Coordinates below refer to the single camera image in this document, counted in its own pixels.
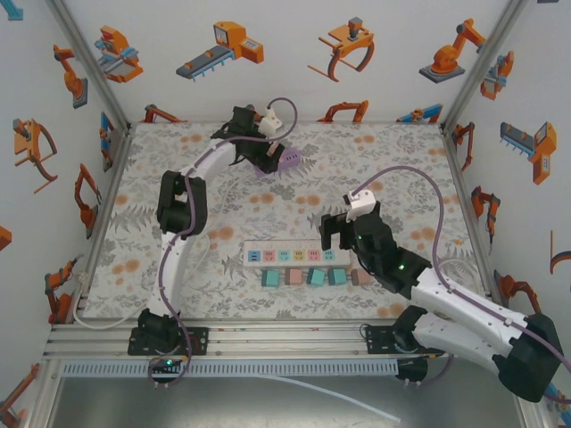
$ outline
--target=floral mat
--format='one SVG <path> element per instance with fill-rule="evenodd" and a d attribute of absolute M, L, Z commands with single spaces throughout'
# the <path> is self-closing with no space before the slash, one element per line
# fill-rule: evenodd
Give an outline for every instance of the floral mat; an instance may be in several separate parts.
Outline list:
<path fill-rule="evenodd" d="M 218 123 L 137 126 L 85 317 L 123 317 L 145 303 L 160 257 L 155 211 L 162 173 L 193 162 L 219 127 Z M 211 229 L 210 240 L 199 236 L 188 259 L 181 292 L 184 317 L 397 317 L 406 300 L 374 281 L 367 286 L 264 289 L 261 271 L 243 267 L 242 253 L 246 240 L 319 239 L 321 216 L 345 210 L 345 193 L 392 165 L 417 167 L 438 183 L 445 203 L 438 249 L 439 257 L 448 260 L 443 270 L 472 291 L 484 293 L 436 125 L 306 123 L 283 144 L 301 151 L 299 167 L 256 178 L 252 166 L 243 162 L 208 186 L 210 216 L 205 230 Z M 218 214 L 228 186 L 236 180 Z M 399 171 L 379 178 L 369 189 L 381 201 L 383 221 L 397 243 L 430 259 L 438 219 L 430 184 Z M 355 267 L 358 262 L 352 254 Z"/>

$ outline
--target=table surface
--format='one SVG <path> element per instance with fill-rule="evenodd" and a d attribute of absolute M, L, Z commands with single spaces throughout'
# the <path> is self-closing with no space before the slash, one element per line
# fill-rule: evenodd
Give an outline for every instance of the table surface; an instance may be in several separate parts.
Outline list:
<path fill-rule="evenodd" d="M 85 317 L 124 317 L 145 302 L 160 258 L 155 217 L 161 176 L 192 163 L 219 123 L 139 124 L 106 232 Z M 393 165 L 424 170 L 445 204 L 438 248 L 443 270 L 483 294 L 474 252 L 436 125 L 300 124 L 283 144 L 299 149 L 296 169 L 261 179 L 243 162 L 207 188 L 210 239 L 199 236 L 186 265 L 182 315 L 192 318 L 363 319 L 397 317 L 401 296 L 368 286 L 261 287 L 261 271 L 243 266 L 243 242 L 319 239 L 321 216 L 344 211 L 343 195 Z M 221 203 L 229 185 L 240 180 Z M 369 186 L 397 243 L 430 259 L 438 219 L 435 193 L 424 178 L 393 172 Z M 197 262 L 203 261 L 196 269 Z M 352 268 L 358 262 L 352 254 Z"/>

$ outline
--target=white cable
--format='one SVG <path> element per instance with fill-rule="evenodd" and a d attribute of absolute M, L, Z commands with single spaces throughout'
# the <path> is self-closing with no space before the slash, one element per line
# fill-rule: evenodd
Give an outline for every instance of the white cable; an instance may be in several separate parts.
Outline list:
<path fill-rule="evenodd" d="M 82 285 L 85 284 L 87 280 L 87 273 L 82 272 L 80 274 L 78 274 L 78 282 L 79 282 L 79 289 L 81 290 L 83 287 Z M 117 325 L 123 324 L 125 321 L 127 321 L 128 319 L 130 319 L 131 317 L 133 317 L 139 310 L 141 310 L 143 308 L 143 306 L 146 303 L 143 303 L 140 306 L 135 307 L 135 309 L 133 309 L 132 312 L 129 312 L 129 314 L 125 317 L 123 317 L 122 319 L 120 319 L 119 321 L 115 321 L 112 324 L 108 324 L 108 325 L 89 325 L 88 323 L 86 323 L 85 321 L 83 321 L 81 318 L 79 318 L 78 315 L 78 306 L 79 306 L 79 302 L 81 301 L 81 298 L 78 299 L 78 302 L 76 303 L 76 305 L 73 307 L 73 319 L 75 319 L 75 321 L 80 324 L 83 325 L 85 328 L 88 328 L 90 330 L 107 330 L 109 328 L 113 328 L 116 327 Z"/>
<path fill-rule="evenodd" d="M 393 416 L 389 413 L 384 412 L 383 410 L 379 410 L 376 407 L 372 407 L 369 404 L 365 404 L 361 401 L 358 401 L 357 399 L 352 399 L 351 397 L 347 397 L 346 395 L 340 394 L 339 392 L 335 392 L 335 391 L 330 391 L 330 390 L 326 390 L 325 388 L 320 388 L 318 386 L 312 385 L 311 383 L 306 383 L 306 382 L 301 382 L 301 381 L 297 381 L 295 379 L 289 379 L 287 377 L 280 377 L 280 376 L 266 376 L 263 374 L 259 374 L 259 375 L 254 375 L 252 377 L 257 377 L 260 379 L 267 379 L 269 381 L 278 381 L 278 382 L 285 382 L 285 383 L 292 383 L 294 385 L 297 386 L 302 386 L 303 388 L 307 388 L 309 390 L 314 390 L 314 391 L 318 391 L 318 392 L 322 392 L 326 395 L 330 395 L 332 397 L 336 397 L 338 399 L 344 399 L 345 401 L 349 401 L 352 404 L 355 404 L 359 407 L 363 407 L 364 409 L 368 410 L 369 412 L 373 412 L 379 416 L 385 417 L 387 419 L 390 419 L 393 422 L 396 422 L 397 424 L 401 423 L 401 419 L 397 416 Z"/>

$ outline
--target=conveyor belt illustration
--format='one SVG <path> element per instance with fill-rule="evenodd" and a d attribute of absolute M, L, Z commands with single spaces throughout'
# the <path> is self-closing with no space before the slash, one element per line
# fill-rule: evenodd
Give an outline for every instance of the conveyor belt illustration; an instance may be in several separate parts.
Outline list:
<path fill-rule="evenodd" d="M 214 24 L 216 45 L 198 55 L 196 58 L 178 67 L 177 74 L 193 81 L 198 76 L 204 76 L 208 70 L 214 70 L 218 64 L 224 65 L 226 60 L 246 58 L 259 64 L 264 61 L 263 45 L 248 38 L 246 29 L 231 21 Z"/>

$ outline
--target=purple object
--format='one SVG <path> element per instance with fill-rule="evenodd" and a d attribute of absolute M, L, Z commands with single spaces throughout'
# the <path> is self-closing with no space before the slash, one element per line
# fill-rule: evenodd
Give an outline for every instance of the purple object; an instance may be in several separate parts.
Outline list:
<path fill-rule="evenodd" d="M 289 147 L 289 148 L 284 150 L 284 152 L 282 153 L 282 156 L 279 158 L 279 163 L 277 165 L 277 171 L 276 172 L 282 172 L 282 171 L 285 171 L 286 169 L 295 168 L 300 163 L 302 163 L 302 153 L 299 150 L 294 149 L 293 147 Z M 262 177 L 268 175 L 268 174 L 265 174 L 258 167 L 253 167 L 253 170 L 256 173 L 257 178 L 262 178 Z"/>

